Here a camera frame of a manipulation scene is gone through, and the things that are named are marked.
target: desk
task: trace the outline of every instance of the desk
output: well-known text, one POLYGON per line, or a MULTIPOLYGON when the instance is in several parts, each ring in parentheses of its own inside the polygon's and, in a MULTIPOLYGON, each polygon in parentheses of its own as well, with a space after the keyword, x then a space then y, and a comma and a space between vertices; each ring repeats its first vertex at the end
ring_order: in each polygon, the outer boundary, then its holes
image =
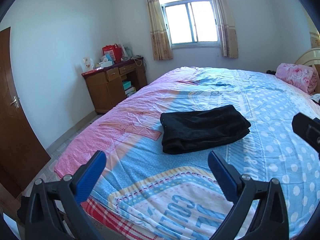
POLYGON ((122 81, 131 81, 136 90, 147 85, 143 58, 128 60, 100 69, 94 73, 83 74, 95 111, 105 114, 127 98, 122 81))

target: folded black pants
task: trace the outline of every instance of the folded black pants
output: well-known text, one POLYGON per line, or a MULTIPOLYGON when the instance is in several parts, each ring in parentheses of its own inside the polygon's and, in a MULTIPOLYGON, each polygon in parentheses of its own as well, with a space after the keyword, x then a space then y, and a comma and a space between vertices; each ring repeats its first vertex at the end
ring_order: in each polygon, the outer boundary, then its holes
POLYGON ((163 152, 189 153, 236 142, 251 124, 232 105, 208 111, 163 113, 163 152))

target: metal bolt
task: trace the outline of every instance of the metal bolt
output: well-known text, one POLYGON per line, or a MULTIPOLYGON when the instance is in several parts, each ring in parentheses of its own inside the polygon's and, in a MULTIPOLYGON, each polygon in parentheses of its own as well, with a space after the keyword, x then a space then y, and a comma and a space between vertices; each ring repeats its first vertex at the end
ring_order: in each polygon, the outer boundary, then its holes
POLYGON ((276 179, 276 178, 273 178, 271 181, 272 181, 272 183, 273 183, 273 184, 276 184, 276 185, 278 185, 278 184, 279 184, 279 180, 278 180, 278 179, 276 179))
POLYGON ((63 177, 64 181, 70 181, 72 179, 72 176, 70 174, 67 174, 66 176, 63 177))
POLYGON ((42 179, 36 179, 35 184, 40 185, 42 183, 42 179))
POLYGON ((248 174, 242 174, 241 178, 245 181, 249 181, 251 177, 248 174))

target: red bag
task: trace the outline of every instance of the red bag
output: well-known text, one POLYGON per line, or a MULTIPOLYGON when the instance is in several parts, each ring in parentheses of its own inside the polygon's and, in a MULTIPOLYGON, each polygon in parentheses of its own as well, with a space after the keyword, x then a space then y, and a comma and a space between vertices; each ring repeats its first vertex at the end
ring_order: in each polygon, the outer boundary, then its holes
POLYGON ((102 52, 103 55, 109 54, 115 63, 121 62, 122 48, 117 44, 103 47, 102 52))

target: pink floral pillow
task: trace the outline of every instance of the pink floral pillow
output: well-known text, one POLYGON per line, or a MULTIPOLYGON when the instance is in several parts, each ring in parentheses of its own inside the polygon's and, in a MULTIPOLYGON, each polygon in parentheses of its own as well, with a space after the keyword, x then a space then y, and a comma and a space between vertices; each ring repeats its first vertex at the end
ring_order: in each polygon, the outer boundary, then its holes
POLYGON ((311 94, 316 89, 320 81, 316 69, 285 63, 280 64, 277 68, 276 77, 308 94, 311 94))

